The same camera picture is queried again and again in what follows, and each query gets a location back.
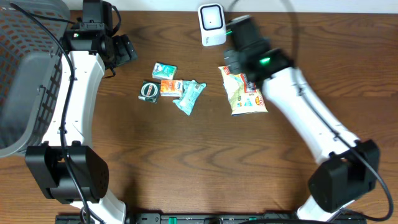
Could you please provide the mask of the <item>mint green wipes pack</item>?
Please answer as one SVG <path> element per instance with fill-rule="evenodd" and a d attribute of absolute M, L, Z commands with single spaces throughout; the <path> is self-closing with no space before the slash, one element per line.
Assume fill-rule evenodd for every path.
<path fill-rule="evenodd" d="M 185 114 L 190 116 L 197 98 L 205 88 L 206 83 L 198 83 L 195 80 L 184 80 L 182 96 L 179 99 L 173 100 L 173 103 Z"/>

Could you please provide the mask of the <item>cream snack bag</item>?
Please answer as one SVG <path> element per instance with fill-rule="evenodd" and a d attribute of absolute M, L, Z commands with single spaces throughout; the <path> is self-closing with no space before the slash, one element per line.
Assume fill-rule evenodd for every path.
<path fill-rule="evenodd" d="M 267 113 L 263 95 L 244 73 L 233 74 L 227 66 L 218 67 L 231 107 L 231 115 Z"/>

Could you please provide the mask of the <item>orange Kleenex tissue pack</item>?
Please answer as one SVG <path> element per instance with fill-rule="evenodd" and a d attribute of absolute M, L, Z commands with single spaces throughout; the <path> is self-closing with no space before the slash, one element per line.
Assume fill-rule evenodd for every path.
<path fill-rule="evenodd" d="M 162 80 L 160 83 L 160 95 L 181 97 L 183 94 L 183 80 Z"/>

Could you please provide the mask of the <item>dark green round-logo packet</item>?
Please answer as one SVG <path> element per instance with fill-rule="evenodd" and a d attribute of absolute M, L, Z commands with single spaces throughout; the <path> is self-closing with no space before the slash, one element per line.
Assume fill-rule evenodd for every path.
<path fill-rule="evenodd" d="M 143 81 L 138 98 L 142 101 L 157 103 L 160 97 L 160 83 Z"/>

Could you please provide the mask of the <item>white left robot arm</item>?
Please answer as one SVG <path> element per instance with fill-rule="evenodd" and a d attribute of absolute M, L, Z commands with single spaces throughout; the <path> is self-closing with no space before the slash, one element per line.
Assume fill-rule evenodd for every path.
<path fill-rule="evenodd" d="M 80 223 L 132 223 L 126 204 L 109 189 L 107 163 L 93 149 L 95 101 L 107 70 L 135 60 L 127 35 L 119 35 L 116 6 L 84 1 L 83 17 L 57 45 L 62 77 L 49 127 L 25 163 L 44 197 L 79 209 Z"/>

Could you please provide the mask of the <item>teal Kleenex tissue pack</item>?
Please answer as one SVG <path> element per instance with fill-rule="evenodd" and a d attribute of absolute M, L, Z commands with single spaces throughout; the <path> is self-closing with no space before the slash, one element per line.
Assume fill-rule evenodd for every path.
<path fill-rule="evenodd" d="M 176 72 L 177 66 L 156 62 L 152 77 L 159 80 L 173 80 Z"/>

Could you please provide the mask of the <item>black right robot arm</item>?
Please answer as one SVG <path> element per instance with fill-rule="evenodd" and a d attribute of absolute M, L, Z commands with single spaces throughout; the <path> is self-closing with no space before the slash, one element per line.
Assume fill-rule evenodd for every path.
<path fill-rule="evenodd" d="M 230 20 L 226 29 L 233 43 L 224 52 L 229 70 L 245 73 L 261 89 L 296 129 L 318 164 L 308 181 L 310 197 L 297 210 L 297 217 L 331 221 L 375 188 L 379 148 L 372 140 L 361 141 L 336 119 L 294 60 L 282 49 L 271 48 L 251 16 Z"/>

